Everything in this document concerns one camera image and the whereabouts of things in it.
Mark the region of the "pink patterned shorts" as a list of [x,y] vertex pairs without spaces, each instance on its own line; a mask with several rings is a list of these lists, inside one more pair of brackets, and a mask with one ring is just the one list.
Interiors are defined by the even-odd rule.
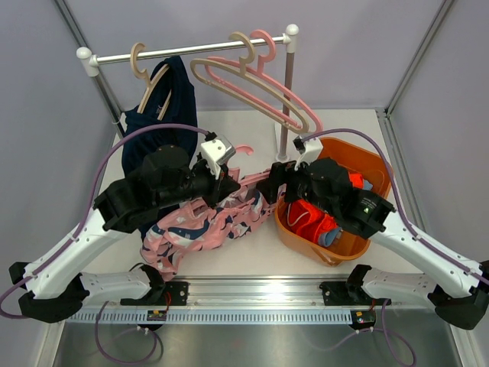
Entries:
[[256,184],[268,178],[268,171],[244,176],[241,188],[213,209],[202,199],[185,203],[147,231],[141,247],[144,261],[164,281],[173,279],[183,257],[191,252],[222,247],[227,239],[240,239],[255,232],[273,213]]

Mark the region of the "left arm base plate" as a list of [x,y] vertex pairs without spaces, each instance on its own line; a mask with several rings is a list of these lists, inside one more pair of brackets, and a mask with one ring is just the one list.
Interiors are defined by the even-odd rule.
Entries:
[[125,298],[120,300],[122,306],[186,306],[189,283],[186,281],[169,281],[162,290],[150,290],[140,299]]

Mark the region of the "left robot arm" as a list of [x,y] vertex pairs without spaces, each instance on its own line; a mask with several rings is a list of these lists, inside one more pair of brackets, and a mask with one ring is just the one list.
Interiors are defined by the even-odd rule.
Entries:
[[216,138],[201,144],[194,166],[176,145],[164,145],[147,155],[139,168],[101,192],[87,217],[44,258],[16,262],[9,268],[13,284],[26,290],[18,299],[21,317],[56,323],[84,306],[106,301],[124,306],[159,303],[165,282],[148,265],[112,274],[83,269],[109,246],[157,221],[162,209],[197,198],[214,206],[235,192],[240,186],[227,168],[235,152]]

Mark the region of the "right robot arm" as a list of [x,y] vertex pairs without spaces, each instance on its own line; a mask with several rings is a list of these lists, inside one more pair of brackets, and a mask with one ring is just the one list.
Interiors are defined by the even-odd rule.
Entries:
[[417,276],[358,265],[345,282],[349,300],[393,300],[434,310],[445,322],[473,330],[488,309],[488,263],[465,260],[419,230],[382,196],[354,187],[346,168],[331,158],[311,164],[273,164],[257,189],[276,203],[305,200],[333,217],[345,232],[382,245],[421,272]]

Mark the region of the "pink plastic hanger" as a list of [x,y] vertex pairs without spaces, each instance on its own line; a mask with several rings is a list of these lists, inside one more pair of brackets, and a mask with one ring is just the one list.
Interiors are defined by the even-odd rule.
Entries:
[[[205,71],[212,78],[211,86],[252,106],[284,128],[297,134],[307,133],[310,122],[314,124],[317,132],[323,129],[323,124],[318,115],[298,95],[264,72],[265,65],[273,61],[277,53],[276,44],[266,31],[256,29],[248,36],[240,31],[235,31],[231,33],[229,39],[243,42],[248,50],[248,55],[239,57],[237,60],[224,57],[207,57],[204,59]],[[297,119],[289,117],[285,112],[274,108],[263,99],[217,76],[213,72],[214,69],[226,71],[262,89],[285,105]]]
[[228,174],[243,188],[251,189],[270,174],[271,162],[249,145],[237,145],[228,160]]

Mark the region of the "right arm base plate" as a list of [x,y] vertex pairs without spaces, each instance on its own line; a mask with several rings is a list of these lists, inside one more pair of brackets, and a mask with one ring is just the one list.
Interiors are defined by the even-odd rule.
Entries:
[[359,285],[324,281],[319,285],[325,306],[381,306],[385,298],[372,298]]

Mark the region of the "orange shorts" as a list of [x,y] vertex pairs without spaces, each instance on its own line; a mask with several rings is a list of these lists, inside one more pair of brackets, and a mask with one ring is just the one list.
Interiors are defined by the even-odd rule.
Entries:
[[305,200],[287,204],[286,221],[291,232],[315,244],[321,233],[339,227],[332,216]]

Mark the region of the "light blue shorts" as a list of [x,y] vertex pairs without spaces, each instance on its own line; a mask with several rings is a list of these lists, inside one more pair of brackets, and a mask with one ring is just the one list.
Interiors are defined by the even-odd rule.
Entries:
[[[373,188],[373,185],[363,179],[363,189],[364,190],[371,190]],[[323,248],[328,248],[338,237],[338,234],[342,231],[340,227],[335,227],[334,229],[328,231],[328,232],[323,232],[319,235],[319,238],[317,240],[317,244],[322,246]]]

